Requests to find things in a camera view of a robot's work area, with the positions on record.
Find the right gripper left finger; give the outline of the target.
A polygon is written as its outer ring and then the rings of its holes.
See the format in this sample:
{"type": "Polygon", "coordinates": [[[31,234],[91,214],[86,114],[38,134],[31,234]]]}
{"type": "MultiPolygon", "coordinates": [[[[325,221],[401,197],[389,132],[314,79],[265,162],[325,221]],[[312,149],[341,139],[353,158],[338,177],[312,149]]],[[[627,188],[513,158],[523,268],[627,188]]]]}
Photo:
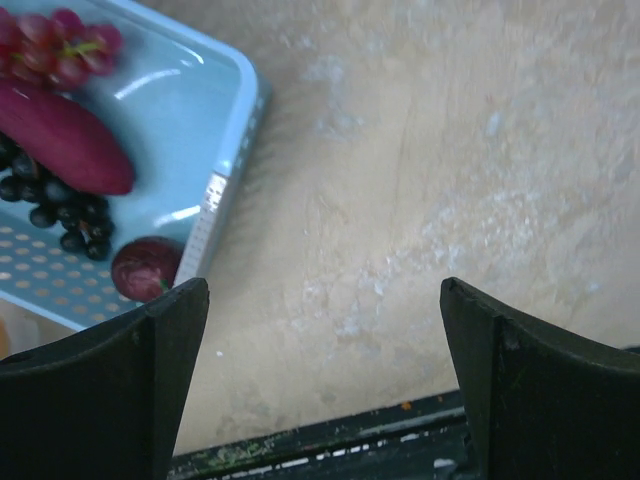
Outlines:
{"type": "Polygon", "coordinates": [[[194,278],[2,360],[2,478],[166,478],[208,308],[194,278]]]}

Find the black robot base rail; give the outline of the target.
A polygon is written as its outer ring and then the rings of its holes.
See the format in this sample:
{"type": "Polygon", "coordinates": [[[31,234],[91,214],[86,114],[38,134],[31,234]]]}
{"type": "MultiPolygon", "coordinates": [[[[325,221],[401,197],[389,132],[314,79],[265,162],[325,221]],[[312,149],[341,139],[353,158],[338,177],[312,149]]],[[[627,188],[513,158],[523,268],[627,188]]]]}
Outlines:
{"type": "Polygon", "coordinates": [[[456,391],[175,457],[171,479],[479,479],[456,391]]]}

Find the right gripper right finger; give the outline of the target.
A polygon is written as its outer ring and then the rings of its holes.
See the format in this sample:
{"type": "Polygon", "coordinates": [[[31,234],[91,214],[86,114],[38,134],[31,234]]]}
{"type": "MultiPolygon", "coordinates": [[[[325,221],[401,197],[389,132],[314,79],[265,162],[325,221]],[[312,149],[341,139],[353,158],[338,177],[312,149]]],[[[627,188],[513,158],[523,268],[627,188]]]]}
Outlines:
{"type": "Polygon", "coordinates": [[[564,330],[448,278],[440,309],[486,479],[636,479],[639,351],[564,330]]]}

